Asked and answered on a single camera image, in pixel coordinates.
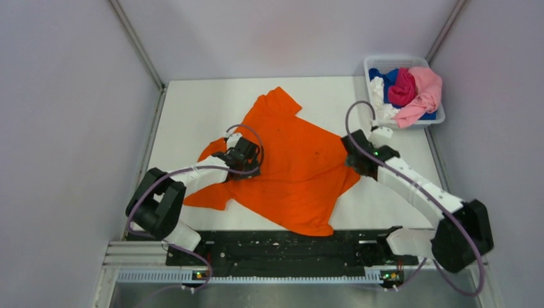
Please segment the orange t shirt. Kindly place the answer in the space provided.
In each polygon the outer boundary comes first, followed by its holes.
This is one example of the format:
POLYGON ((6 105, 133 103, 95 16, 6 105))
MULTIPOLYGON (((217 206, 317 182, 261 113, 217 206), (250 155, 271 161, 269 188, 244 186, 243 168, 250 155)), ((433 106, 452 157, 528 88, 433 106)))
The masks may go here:
POLYGON ((345 165, 341 137, 297 117, 302 107, 280 87, 257 98, 237 132, 262 142, 260 175, 208 186, 184 205, 225 210, 230 200, 292 232, 330 236, 337 199, 360 176, 345 165))

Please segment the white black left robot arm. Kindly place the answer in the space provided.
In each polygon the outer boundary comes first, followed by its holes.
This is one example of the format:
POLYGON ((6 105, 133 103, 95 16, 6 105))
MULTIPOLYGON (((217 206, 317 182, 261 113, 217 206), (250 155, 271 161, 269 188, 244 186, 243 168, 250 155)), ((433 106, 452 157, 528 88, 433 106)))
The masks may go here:
POLYGON ((201 236, 181 220, 185 197, 214 184, 259 176, 264 155, 261 143, 255 144, 239 133, 224 142, 224 151, 190 167, 149 169, 127 205, 128 232, 181 248, 182 258, 190 265, 202 263, 206 249, 200 244, 201 236))

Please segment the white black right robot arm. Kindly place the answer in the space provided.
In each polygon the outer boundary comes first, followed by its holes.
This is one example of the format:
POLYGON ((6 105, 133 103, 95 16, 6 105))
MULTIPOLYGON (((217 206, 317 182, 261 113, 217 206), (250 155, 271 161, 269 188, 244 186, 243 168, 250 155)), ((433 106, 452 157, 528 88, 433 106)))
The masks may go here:
POLYGON ((376 255, 384 264, 401 256, 426 257, 450 273, 458 273, 494 249, 486 206, 458 198, 417 173, 388 145, 377 147, 362 130, 341 142, 346 164, 361 176, 388 187, 430 223, 430 228, 391 227, 377 238, 376 255))

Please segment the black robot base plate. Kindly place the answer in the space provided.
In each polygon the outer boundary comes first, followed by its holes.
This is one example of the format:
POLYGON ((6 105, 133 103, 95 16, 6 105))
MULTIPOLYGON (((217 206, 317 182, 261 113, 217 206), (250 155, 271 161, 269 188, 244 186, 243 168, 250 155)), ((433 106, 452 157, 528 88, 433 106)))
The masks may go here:
POLYGON ((376 244, 382 230, 336 230, 327 237, 289 231, 202 231, 195 253, 215 278, 362 277, 372 266, 416 266, 417 257, 395 257, 376 244))

